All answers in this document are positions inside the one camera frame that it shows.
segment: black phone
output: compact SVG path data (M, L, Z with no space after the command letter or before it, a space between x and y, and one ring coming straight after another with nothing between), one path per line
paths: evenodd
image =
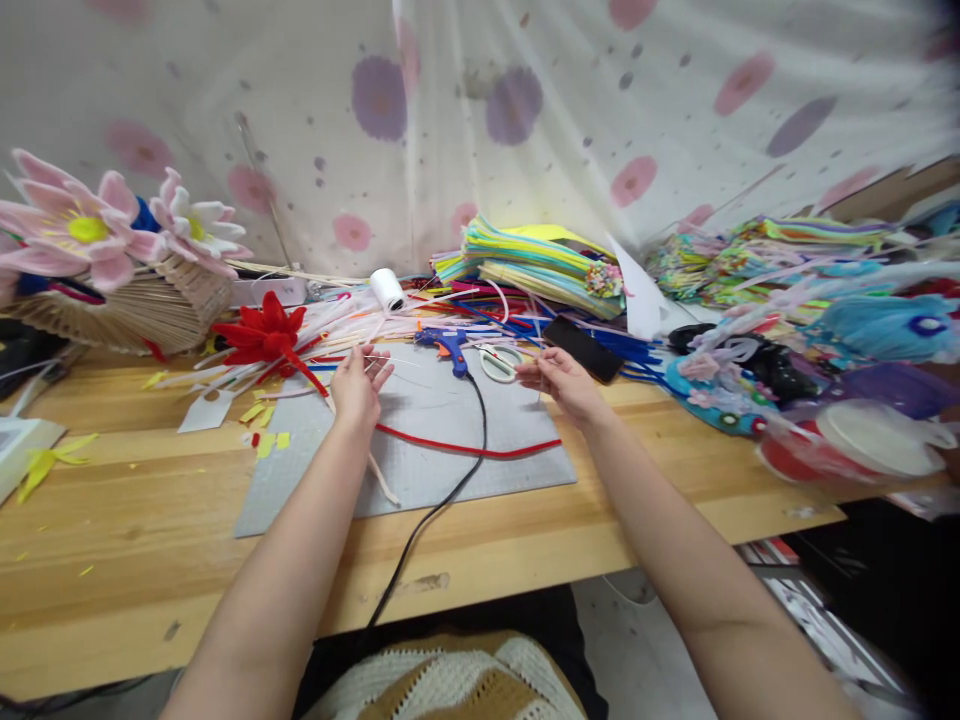
M554 318L544 328L543 339L570 353L574 360L604 385L612 383L623 367L623 358L565 317Z

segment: white thread spool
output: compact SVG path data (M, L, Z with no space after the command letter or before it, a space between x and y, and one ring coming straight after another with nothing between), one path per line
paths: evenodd
M407 296L397 280L397 276L390 268L380 268L370 276L370 287L377 296L380 305L388 312L396 312L403 307Z

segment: wooden workbench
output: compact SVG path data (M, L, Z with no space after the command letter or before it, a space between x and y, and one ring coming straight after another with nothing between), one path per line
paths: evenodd
M233 537L255 452L241 446L237 419L252 396L221 428L177 435L192 397L142 391L156 369L90 351L30 408L70 435L100 437L80 453L88 465L58 465L26 503L12 496L0 508L0 692L26 700L186 664L257 542ZM658 388L604 392L729 542L843 519L771 475L752 442L708 427ZM449 508L418 541L384 621L633 565L582 438L562 417L557 425L579 482ZM423 512L353 523L322 634L367 622Z

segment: yellow flower center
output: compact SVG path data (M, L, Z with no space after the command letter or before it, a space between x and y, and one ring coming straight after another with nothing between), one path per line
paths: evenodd
M110 236L110 228L100 218L74 218L67 224L67 232L74 240L82 243L100 242Z
M207 231L196 218L190 218L190 237L197 242L203 242L207 238Z

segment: red flower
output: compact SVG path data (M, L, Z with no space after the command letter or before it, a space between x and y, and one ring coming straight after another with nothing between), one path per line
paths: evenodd
M306 312L305 307L299 307L287 315L277 299L277 294L272 290L263 296L262 311L241 307L238 324L220 323L212 328L236 348L236 351L231 353L223 364L272 363L280 358L286 358L313 383L321 395L326 396L327 389L293 351L297 344L297 331L303 325L303 316Z

